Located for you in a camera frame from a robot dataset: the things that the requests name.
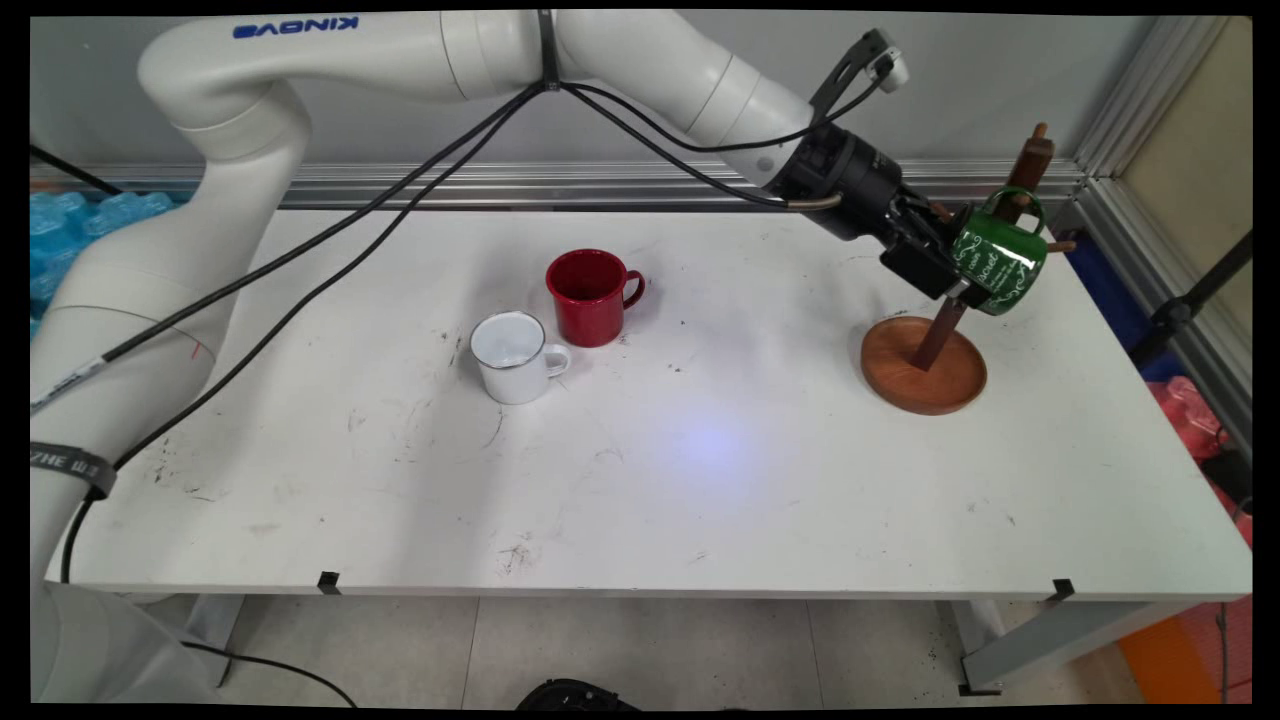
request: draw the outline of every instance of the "kinova logo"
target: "kinova logo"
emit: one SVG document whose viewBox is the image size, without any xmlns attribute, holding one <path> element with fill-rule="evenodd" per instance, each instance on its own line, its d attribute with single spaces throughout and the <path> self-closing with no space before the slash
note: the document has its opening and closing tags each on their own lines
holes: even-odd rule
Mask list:
<svg viewBox="0 0 1280 720">
<path fill-rule="evenodd" d="M 325 32 L 330 29 L 356 29 L 357 27 L 360 27 L 358 15 L 351 18 L 324 18 L 323 20 L 284 20 L 279 23 L 279 27 L 275 23 L 237 26 L 232 28 L 232 37 L 243 40 L 246 37 L 262 37 L 264 35 L 293 35 L 314 29 Z"/>
</svg>

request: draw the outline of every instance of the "green mug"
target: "green mug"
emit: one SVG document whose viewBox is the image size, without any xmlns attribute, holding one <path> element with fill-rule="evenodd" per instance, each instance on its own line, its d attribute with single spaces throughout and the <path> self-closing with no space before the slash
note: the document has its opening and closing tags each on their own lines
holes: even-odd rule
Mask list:
<svg viewBox="0 0 1280 720">
<path fill-rule="evenodd" d="M 991 214 L 996 201 L 1005 195 L 1030 197 L 1032 214 L 1039 218 L 1036 232 L 1027 232 Z M 982 209 L 973 213 L 951 243 L 951 259 L 961 275 L 991 292 L 991 297 L 978 306 L 979 310 L 1002 315 L 1027 295 L 1048 258 L 1048 243 L 1041 237 L 1043 229 L 1044 210 L 1039 199 L 1020 187 L 1005 186 L 992 192 Z"/>
</svg>

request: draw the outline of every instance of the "white table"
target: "white table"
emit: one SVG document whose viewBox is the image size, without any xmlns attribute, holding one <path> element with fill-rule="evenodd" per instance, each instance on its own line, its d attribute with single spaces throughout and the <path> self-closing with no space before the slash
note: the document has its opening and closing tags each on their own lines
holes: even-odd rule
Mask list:
<svg viewBox="0 0 1280 720">
<path fill-rule="evenodd" d="M 340 215 L 278 213 L 256 261 Z M 218 366 L 389 220 L 246 290 Z M 618 341 L 502 407 L 467 336 L 522 309 L 559 340 L 543 275 L 575 247 L 643 272 L 645 297 Z M 1062 256 L 1007 315 L 965 316 L 987 388 L 925 418 L 858 369 L 872 324 L 937 309 L 878 252 L 797 215 L 416 213 L 122 473 L 73 577 L 952 601 L 1044 600 L 1069 579 L 1068 602 L 1006 635 L 963 619 L 974 688 L 1252 592 L 1252 553 Z"/>
</svg>

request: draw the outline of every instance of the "white mug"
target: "white mug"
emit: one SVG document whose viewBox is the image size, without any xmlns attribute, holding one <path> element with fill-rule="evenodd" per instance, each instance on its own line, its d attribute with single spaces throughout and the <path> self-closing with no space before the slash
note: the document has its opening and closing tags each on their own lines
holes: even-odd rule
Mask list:
<svg viewBox="0 0 1280 720">
<path fill-rule="evenodd" d="M 512 310 L 489 315 L 471 331 L 471 354 L 480 363 L 484 388 L 503 405 L 536 398 L 550 378 L 568 369 L 572 359 L 563 345 L 547 345 L 538 318 Z M 552 364 L 548 356 L 562 361 Z"/>
</svg>

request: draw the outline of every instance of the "wooden mug tree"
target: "wooden mug tree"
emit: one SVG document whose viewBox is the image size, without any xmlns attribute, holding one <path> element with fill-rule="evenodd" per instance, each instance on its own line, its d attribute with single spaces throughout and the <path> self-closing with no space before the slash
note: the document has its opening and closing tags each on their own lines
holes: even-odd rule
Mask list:
<svg viewBox="0 0 1280 720">
<path fill-rule="evenodd" d="M 1050 160 L 1053 141 L 1044 137 L 1046 123 L 1023 143 L 1005 184 L 1027 188 L 1039 186 Z M 992 213 L 1016 223 L 1029 200 L 1025 195 L 1001 197 Z M 951 213 L 938 204 L 933 211 L 943 220 Z M 1050 252 L 1070 252 L 1074 242 L 1051 242 Z M 868 384 L 892 405 L 920 415 L 946 415 L 972 402 L 987 386 L 987 364 L 969 338 L 956 332 L 965 306 L 947 297 L 933 322 L 927 318 L 899 316 L 881 320 L 863 338 L 861 366 Z"/>
</svg>

